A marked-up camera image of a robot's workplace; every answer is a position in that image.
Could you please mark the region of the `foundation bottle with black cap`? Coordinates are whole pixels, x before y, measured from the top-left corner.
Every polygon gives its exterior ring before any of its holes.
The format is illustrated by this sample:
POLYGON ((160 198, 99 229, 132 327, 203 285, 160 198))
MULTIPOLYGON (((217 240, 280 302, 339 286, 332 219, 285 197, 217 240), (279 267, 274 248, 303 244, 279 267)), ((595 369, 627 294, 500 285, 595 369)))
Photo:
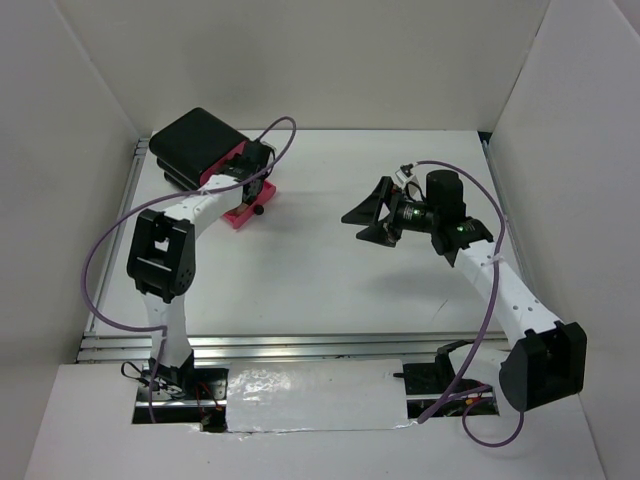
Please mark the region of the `foundation bottle with black cap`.
POLYGON ((240 216, 242 215, 245 211, 247 211, 250 208, 250 205, 246 204, 246 203, 242 203, 240 204, 235 210, 234 210, 234 214, 236 216, 240 216))

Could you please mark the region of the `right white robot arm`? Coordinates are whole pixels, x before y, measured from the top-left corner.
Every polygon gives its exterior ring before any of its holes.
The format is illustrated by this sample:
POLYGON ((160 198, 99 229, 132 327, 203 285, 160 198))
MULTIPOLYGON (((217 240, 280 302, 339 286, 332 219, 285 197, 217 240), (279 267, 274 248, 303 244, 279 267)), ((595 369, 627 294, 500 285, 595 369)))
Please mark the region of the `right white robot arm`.
POLYGON ((460 272, 487 302, 479 336, 497 320, 509 352, 481 347, 481 338, 438 349, 435 379, 452 398, 469 379, 489 385, 500 411, 523 414, 583 390, 587 336, 576 322, 549 310, 502 259, 504 237, 493 236, 466 211, 463 171, 431 171, 415 199, 412 168, 384 176, 360 204, 341 218, 361 226, 356 237, 393 248, 406 231, 430 236, 435 253, 460 272))

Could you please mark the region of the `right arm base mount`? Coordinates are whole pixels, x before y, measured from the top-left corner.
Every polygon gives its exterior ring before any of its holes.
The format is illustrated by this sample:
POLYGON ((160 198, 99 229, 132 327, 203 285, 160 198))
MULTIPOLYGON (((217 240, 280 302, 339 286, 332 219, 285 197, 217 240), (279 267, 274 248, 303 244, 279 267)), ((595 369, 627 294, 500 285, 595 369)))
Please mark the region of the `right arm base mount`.
MULTIPOLYGON (((404 363, 393 377, 404 384, 408 418, 416 420, 424 411, 436 403, 451 383, 454 374, 445 374, 435 362, 404 363)), ((493 390, 477 380, 463 379, 454 389, 452 396, 459 398, 449 400, 434 414, 439 417, 461 417, 467 407, 485 399, 472 412, 473 415, 496 415, 498 413, 493 401, 493 390)))

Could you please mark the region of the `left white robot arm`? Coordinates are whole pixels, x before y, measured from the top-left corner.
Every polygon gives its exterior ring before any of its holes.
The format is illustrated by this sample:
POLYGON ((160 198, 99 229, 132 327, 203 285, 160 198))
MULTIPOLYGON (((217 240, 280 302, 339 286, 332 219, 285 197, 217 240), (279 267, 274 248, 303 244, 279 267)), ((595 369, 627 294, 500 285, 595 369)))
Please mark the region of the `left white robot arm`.
POLYGON ((197 193, 137 217, 126 270, 154 329, 148 385, 182 399, 196 386, 194 352, 186 332, 185 295, 196 274, 196 241, 214 222, 257 200, 274 149, 249 141, 224 161, 197 193))

